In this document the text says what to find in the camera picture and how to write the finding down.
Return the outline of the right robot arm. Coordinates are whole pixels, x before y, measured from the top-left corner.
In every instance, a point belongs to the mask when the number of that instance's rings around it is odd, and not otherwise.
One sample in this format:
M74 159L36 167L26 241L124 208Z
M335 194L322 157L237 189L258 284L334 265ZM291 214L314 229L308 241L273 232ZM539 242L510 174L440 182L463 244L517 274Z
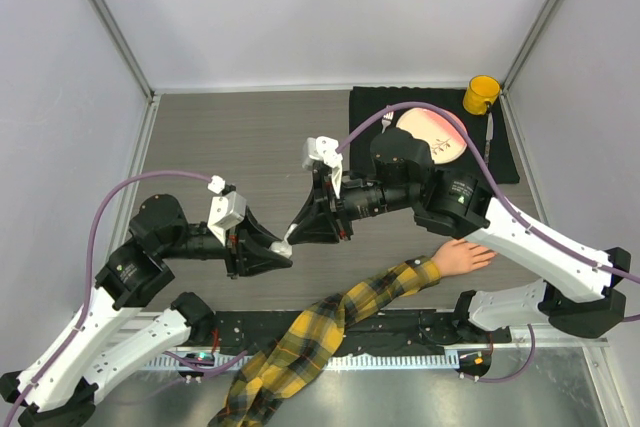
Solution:
M319 155L307 156L312 188L289 228L289 244L336 244L351 238L356 220L410 209L429 232L485 246L538 277L517 288L462 293L451 318L460 340L536 323L595 339L624 320L626 298L616 290L620 278L612 271L629 270L626 250L596 250L559 234L482 180L436 166L428 144L406 131L390 128L377 135L370 154L374 176L347 180L334 176Z

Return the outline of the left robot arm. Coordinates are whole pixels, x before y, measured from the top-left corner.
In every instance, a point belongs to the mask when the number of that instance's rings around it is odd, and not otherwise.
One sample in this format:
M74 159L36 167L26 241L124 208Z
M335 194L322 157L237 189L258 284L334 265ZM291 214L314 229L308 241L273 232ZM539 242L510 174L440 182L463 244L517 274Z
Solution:
M243 197L213 201L213 224L187 221L167 194L143 202L129 222L129 239L96 274L89 303L29 368L1 377L1 396L22 408L21 426L82 426L124 380L164 352L205 344L213 310L183 292L158 317L116 345L110 342L174 279L169 259L221 260L232 277L292 265L279 240L255 219Z

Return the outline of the clear nail polish bottle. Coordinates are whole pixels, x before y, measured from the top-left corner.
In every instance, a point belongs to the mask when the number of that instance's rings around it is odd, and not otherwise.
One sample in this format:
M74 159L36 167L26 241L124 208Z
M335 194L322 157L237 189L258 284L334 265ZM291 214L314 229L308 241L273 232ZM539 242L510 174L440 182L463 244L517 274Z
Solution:
M270 250L278 255L289 258L292 255L292 246L286 241L273 242Z

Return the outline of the mannequin hand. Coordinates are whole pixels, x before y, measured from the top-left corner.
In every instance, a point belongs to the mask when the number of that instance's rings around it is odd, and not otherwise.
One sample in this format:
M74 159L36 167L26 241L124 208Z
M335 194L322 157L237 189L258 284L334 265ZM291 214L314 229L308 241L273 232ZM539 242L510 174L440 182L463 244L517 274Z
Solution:
M444 243L432 261L442 277L454 277L487 267L496 256L489 248L460 239Z

